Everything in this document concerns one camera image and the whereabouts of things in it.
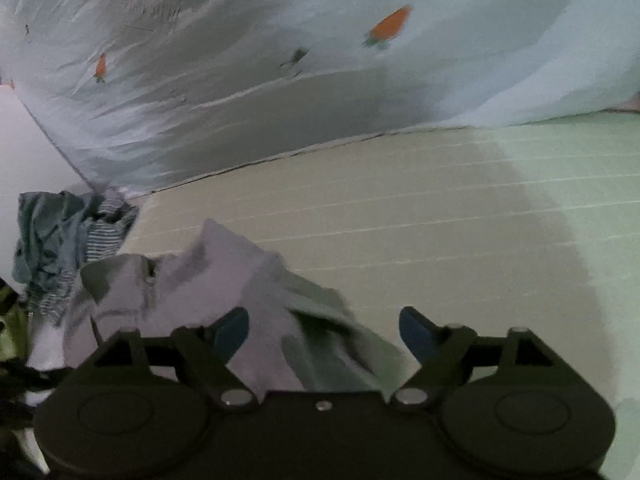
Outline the blue striped clothes pile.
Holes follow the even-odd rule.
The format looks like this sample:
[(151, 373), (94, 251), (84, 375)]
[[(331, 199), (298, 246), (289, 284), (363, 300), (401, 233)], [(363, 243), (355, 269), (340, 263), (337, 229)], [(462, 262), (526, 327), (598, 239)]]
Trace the blue striped clothes pile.
[(26, 308), (59, 326), (78, 271), (117, 254), (138, 208), (117, 192), (26, 192), (18, 198), (12, 278)]

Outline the light blue carrot-print sheet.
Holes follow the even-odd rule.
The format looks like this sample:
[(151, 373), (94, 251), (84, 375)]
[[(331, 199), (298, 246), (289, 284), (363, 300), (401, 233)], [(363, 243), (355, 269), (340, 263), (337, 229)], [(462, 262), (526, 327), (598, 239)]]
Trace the light blue carrot-print sheet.
[(86, 181), (144, 193), (626, 102), (639, 0), (1, 0), (1, 73)]

